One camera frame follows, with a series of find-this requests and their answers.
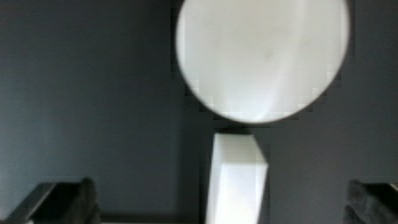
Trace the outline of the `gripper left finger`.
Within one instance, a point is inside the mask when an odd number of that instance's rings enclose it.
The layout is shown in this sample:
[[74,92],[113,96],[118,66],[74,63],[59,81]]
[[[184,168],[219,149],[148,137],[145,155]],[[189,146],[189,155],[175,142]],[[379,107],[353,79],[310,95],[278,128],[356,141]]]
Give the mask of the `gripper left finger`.
[[4,224],[102,224],[97,184],[42,183],[20,203]]

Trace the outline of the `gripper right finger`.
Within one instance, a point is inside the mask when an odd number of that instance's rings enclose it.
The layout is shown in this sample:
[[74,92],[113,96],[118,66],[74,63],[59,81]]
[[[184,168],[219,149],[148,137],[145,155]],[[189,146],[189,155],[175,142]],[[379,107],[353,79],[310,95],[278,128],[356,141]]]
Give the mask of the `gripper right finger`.
[[344,224],[398,224],[398,189],[388,183],[349,182]]

